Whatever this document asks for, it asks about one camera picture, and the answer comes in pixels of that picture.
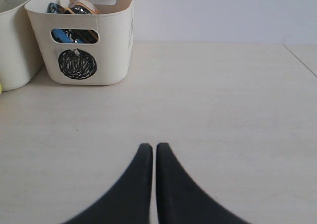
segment floor seam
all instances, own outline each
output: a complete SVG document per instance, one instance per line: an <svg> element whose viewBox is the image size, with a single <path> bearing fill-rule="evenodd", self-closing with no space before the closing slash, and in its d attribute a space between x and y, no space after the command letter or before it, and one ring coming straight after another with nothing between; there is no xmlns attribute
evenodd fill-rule
<svg viewBox="0 0 317 224"><path fill-rule="evenodd" d="M305 63L299 59L299 57L297 55L295 55L286 45L283 45L307 70L310 71L310 73L312 73L316 78L317 78L317 74L315 74L307 65L305 65Z"/></svg>

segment storage bin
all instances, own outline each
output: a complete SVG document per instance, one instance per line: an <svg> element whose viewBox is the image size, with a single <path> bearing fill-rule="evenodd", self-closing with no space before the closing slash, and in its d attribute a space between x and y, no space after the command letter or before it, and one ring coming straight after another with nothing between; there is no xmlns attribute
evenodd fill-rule
<svg viewBox="0 0 317 224"><path fill-rule="evenodd" d="M0 0L0 84L9 91L27 84L44 64L24 4Z"/></svg>
<svg viewBox="0 0 317 224"><path fill-rule="evenodd" d="M101 14L46 13L50 2L67 7L69 0L30 0L25 4L49 76L60 84L111 85L128 73L134 0L116 0L114 5L89 1ZM59 43L52 37L53 29L94 30L99 38L95 44Z"/></svg>

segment white bin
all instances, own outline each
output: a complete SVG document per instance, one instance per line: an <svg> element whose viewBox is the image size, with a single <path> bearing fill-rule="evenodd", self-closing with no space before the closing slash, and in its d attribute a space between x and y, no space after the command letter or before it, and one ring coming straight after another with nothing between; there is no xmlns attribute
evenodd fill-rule
<svg viewBox="0 0 317 224"><path fill-rule="evenodd" d="M0 84L4 91L27 84L44 64L30 20L27 0L0 0Z"/></svg>
<svg viewBox="0 0 317 224"><path fill-rule="evenodd" d="M89 1L101 14L46 13L50 2L65 7L68 6L69 0L30 0L25 5L48 73L57 83L111 85L123 80L128 73L133 43L134 0L116 0L114 5L104 4L102 0ZM95 44L58 43L52 38L53 29L95 30L99 40ZM81 53L87 57L78 57L72 64L75 70L65 74L63 58L69 54L76 57ZM87 59L91 59L88 69L81 66L81 62L87 62ZM88 75L85 73L82 76L81 70L88 70Z"/></svg>

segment black circular drawing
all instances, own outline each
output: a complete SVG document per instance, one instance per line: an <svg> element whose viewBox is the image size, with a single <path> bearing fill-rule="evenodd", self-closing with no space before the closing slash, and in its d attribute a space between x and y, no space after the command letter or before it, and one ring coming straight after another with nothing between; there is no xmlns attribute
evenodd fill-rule
<svg viewBox="0 0 317 224"><path fill-rule="evenodd" d="M71 79L88 79L97 71L95 58L80 49L63 51L58 58L60 71Z"/></svg>

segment black rubber tip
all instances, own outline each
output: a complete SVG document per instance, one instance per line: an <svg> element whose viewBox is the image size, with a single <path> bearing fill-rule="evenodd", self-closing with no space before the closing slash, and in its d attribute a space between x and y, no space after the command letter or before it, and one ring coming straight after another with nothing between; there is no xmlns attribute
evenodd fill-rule
<svg viewBox="0 0 317 224"><path fill-rule="evenodd" d="M192 180L167 143L157 147L156 192L160 224L247 224Z"/></svg>
<svg viewBox="0 0 317 224"><path fill-rule="evenodd" d="M152 171L153 149L141 144L116 184L65 224L149 224Z"/></svg>

